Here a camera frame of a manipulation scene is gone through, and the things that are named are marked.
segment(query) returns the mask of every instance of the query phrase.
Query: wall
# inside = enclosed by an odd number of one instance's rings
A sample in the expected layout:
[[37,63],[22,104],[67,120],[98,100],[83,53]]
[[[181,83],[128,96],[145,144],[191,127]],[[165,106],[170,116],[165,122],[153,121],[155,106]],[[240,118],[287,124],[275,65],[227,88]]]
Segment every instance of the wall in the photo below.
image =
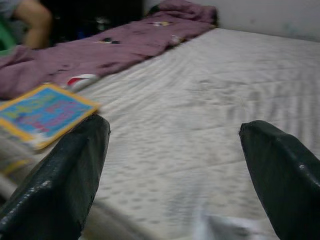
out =
[[[145,9],[161,0],[144,0]],[[320,42],[320,0],[189,0],[216,6],[220,27]]]

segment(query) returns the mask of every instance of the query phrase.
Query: colorful book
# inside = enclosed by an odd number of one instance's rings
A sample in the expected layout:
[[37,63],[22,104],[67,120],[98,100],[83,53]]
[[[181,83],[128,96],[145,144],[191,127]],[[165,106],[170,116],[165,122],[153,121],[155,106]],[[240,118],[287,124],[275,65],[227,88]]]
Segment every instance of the colorful book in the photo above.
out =
[[61,137],[99,105],[53,84],[44,84],[0,105],[0,127],[40,150]]

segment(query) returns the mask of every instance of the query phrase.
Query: white mattress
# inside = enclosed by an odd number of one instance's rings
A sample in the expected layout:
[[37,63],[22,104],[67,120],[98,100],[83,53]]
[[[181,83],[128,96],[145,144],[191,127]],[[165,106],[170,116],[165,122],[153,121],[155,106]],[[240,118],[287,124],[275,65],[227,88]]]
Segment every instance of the white mattress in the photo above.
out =
[[96,201],[159,239],[191,238],[200,211],[277,239],[238,131],[265,120],[320,157],[319,66],[320,43],[215,29],[82,90],[112,130]]

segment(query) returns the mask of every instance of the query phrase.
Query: purple blanket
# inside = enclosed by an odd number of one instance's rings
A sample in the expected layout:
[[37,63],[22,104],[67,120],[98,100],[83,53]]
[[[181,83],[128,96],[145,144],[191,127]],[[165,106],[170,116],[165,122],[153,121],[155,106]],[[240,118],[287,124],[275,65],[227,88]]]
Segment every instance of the purple blanket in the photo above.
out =
[[48,82],[76,91],[208,31],[216,16],[213,6],[185,0],[165,0],[157,7],[141,21],[89,38],[42,50],[17,46],[0,59],[0,98],[15,98]]

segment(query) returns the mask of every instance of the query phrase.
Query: green chair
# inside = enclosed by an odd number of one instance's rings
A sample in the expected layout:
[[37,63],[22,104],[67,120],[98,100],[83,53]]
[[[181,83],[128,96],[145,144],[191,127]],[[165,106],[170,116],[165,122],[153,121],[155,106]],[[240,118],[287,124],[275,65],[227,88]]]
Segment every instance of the green chair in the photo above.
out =
[[16,39],[12,35],[10,28],[0,16],[0,57],[10,54],[12,48],[16,45]]

